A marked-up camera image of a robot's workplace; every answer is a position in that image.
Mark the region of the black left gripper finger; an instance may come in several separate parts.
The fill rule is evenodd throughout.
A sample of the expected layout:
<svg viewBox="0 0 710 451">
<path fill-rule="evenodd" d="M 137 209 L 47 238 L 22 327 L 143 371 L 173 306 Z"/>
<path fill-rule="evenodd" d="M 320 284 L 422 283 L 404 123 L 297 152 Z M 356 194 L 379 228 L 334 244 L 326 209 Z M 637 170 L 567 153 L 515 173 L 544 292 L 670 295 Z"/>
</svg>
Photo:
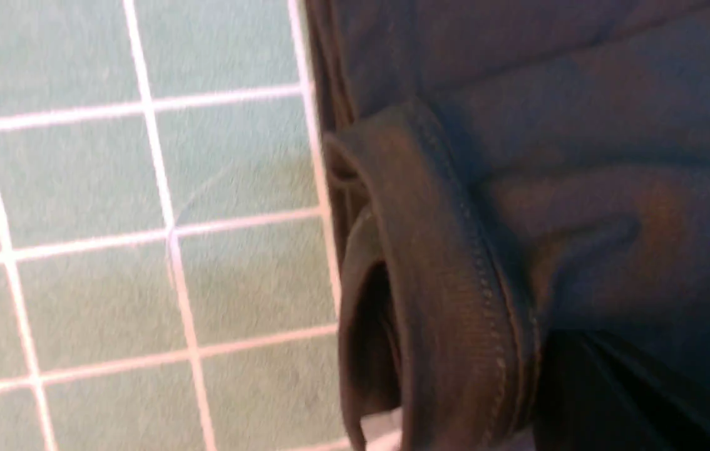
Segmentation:
<svg viewBox="0 0 710 451">
<path fill-rule="evenodd" d="M 538 450 L 710 450 L 710 391 L 601 331 L 548 338 Z"/>
</svg>

